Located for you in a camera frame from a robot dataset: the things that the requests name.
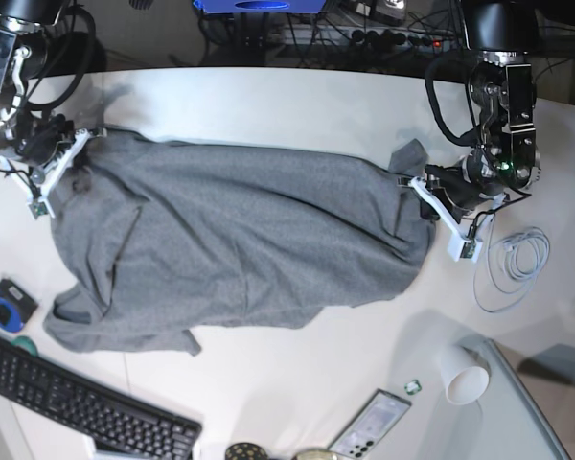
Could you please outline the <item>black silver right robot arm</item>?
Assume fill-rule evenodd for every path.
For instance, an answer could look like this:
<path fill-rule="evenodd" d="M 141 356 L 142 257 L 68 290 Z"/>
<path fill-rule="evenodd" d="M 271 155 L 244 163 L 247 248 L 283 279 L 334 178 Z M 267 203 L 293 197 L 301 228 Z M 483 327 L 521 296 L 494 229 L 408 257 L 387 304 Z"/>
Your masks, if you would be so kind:
<path fill-rule="evenodd" d="M 32 95 L 70 54 L 78 22 L 86 28 L 74 76 L 63 92 L 46 103 Z M 53 111 L 65 103 L 90 69 L 96 23 L 76 1 L 0 1 L 0 150 L 30 168 L 45 167 L 75 143 L 71 121 Z"/>

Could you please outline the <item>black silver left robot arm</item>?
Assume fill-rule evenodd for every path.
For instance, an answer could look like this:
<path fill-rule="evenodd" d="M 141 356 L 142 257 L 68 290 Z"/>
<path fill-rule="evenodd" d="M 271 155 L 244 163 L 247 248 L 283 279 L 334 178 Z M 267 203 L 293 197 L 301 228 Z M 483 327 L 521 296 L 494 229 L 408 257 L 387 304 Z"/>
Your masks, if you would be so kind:
<path fill-rule="evenodd" d="M 535 9 L 524 1 L 460 1 L 463 45 L 434 59 L 425 90 L 444 136 L 469 153 L 452 167 L 428 166 L 426 186 L 455 220 L 480 204 L 513 191 L 526 196 L 539 166 L 534 108 L 537 92 L 528 53 L 539 40 Z M 441 113 L 434 89 L 437 69 L 451 61 L 473 62 L 465 89 L 473 127 L 457 136 Z"/>

